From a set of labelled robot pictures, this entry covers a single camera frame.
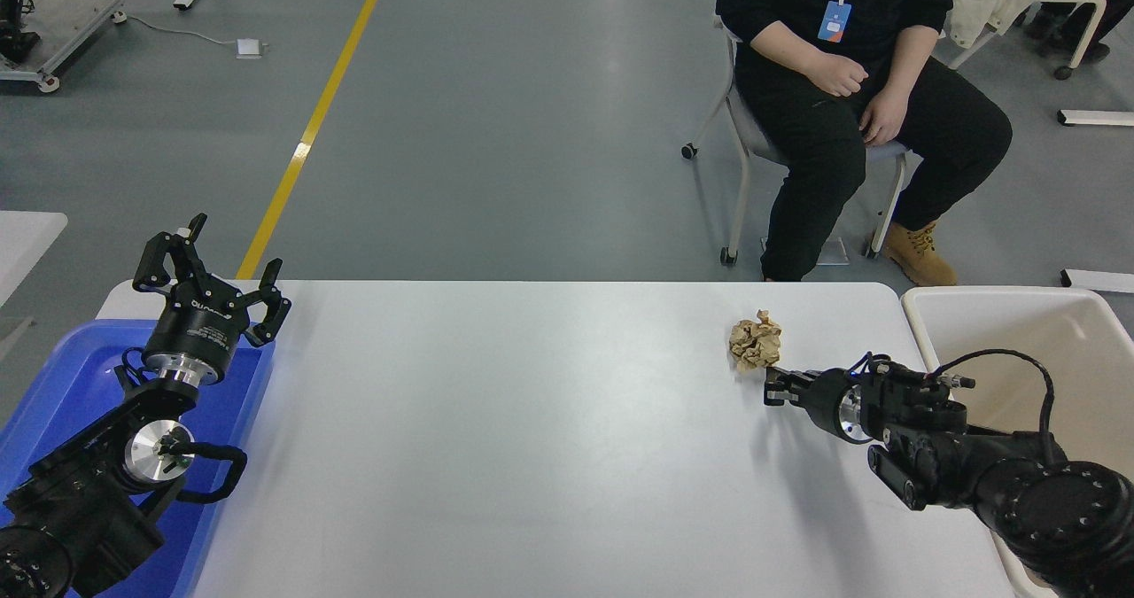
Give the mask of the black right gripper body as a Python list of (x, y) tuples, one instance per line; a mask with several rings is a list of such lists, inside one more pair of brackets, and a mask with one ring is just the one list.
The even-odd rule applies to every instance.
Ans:
[(827, 433), (846, 443), (858, 443), (858, 384), (847, 369), (807, 369), (801, 395), (802, 409)]

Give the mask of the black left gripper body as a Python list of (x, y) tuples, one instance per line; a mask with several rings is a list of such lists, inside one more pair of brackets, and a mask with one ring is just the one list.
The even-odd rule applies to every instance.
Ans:
[(174, 365), (178, 356), (202, 364), (203, 376), (225, 376), (239, 337), (249, 325), (247, 308), (239, 308), (242, 290), (229, 283), (178, 283), (166, 296), (166, 310), (143, 351), (153, 372)]

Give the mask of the person's left hand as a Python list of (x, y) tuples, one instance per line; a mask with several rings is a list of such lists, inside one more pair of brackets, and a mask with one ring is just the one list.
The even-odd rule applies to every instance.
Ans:
[(858, 130), (866, 148), (882, 146), (897, 138), (908, 111), (909, 93), (887, 87), (868, 101), (858, 118)]

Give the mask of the person's right hand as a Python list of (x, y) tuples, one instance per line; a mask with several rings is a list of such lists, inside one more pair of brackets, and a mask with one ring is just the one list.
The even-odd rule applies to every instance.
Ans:
[(802, 73), (822, 92), (835, 96), (850, 96), (868, 81), (866, 69), (844, 56), (819, 50), (801, 66)]

